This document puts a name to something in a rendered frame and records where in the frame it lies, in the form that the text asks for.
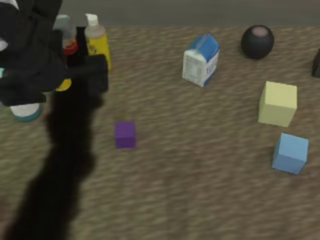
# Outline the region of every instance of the blue cube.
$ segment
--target blue cube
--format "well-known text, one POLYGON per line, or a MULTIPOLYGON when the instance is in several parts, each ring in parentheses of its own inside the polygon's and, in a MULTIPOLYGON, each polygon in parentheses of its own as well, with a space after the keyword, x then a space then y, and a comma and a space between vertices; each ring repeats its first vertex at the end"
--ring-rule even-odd
POLYGON ((300 173, 307 162, 308 146, 308 139, 282 133, 274 149, 272 168, 300 173))

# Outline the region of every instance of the milk carton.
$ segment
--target milk carton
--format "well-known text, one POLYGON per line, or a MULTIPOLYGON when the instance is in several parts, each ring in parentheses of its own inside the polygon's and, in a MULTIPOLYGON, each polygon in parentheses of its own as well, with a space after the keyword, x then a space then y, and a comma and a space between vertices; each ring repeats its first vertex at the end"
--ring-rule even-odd
POLYGON ((216 71, 219 50, 211 34, 198 36, 184 52, 182 78, 204 87, 216 71))

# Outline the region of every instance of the cube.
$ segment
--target cube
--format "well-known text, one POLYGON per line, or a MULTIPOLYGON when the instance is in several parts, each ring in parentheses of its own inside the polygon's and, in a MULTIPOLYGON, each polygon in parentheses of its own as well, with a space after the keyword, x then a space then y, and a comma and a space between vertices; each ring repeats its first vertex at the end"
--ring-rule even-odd
POLYGON ((282 133, 274 149, 272 168, 300 173, 307 162, 308 146, 308 139, 282 133))
POLYGON ((320 49, 313 59, 311 75, 315 78, 320 78, 320 49))
POLYGON ((204 87, 217 69, 220 46, 209 33, 198 36, 184 51, 182 78, 204 87))
POLYGON ((258 122, 288 127, 297 108, 297 86, 267 81, 259 102, 258 122))
POLYGON ((114 140, 117 149, 134 148, 136 146, 135 123, 119 121, 114 124, 114 140))

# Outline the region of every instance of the mustard bottle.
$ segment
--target mustard bottle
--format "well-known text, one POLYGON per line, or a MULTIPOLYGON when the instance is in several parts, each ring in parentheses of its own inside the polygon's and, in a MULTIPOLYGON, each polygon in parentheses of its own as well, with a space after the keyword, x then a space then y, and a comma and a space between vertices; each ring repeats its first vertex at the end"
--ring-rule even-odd
POLYGON ((88 26, 84 30, 89 55, 105 55, 108 70, 111 70, 111 58, 109 52, 106 29, 99 24, 98 16, 86 14, 88 26))

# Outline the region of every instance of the black sphere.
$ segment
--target black sphere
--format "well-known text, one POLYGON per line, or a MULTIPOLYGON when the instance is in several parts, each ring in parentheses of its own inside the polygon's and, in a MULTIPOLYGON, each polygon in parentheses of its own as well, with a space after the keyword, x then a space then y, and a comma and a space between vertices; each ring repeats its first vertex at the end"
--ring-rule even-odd
POLYGON ((275 37, 272 31, 264 25, 249 27, 241 39, 242 52, 251 59, 263 59, 274 47, 275 37))

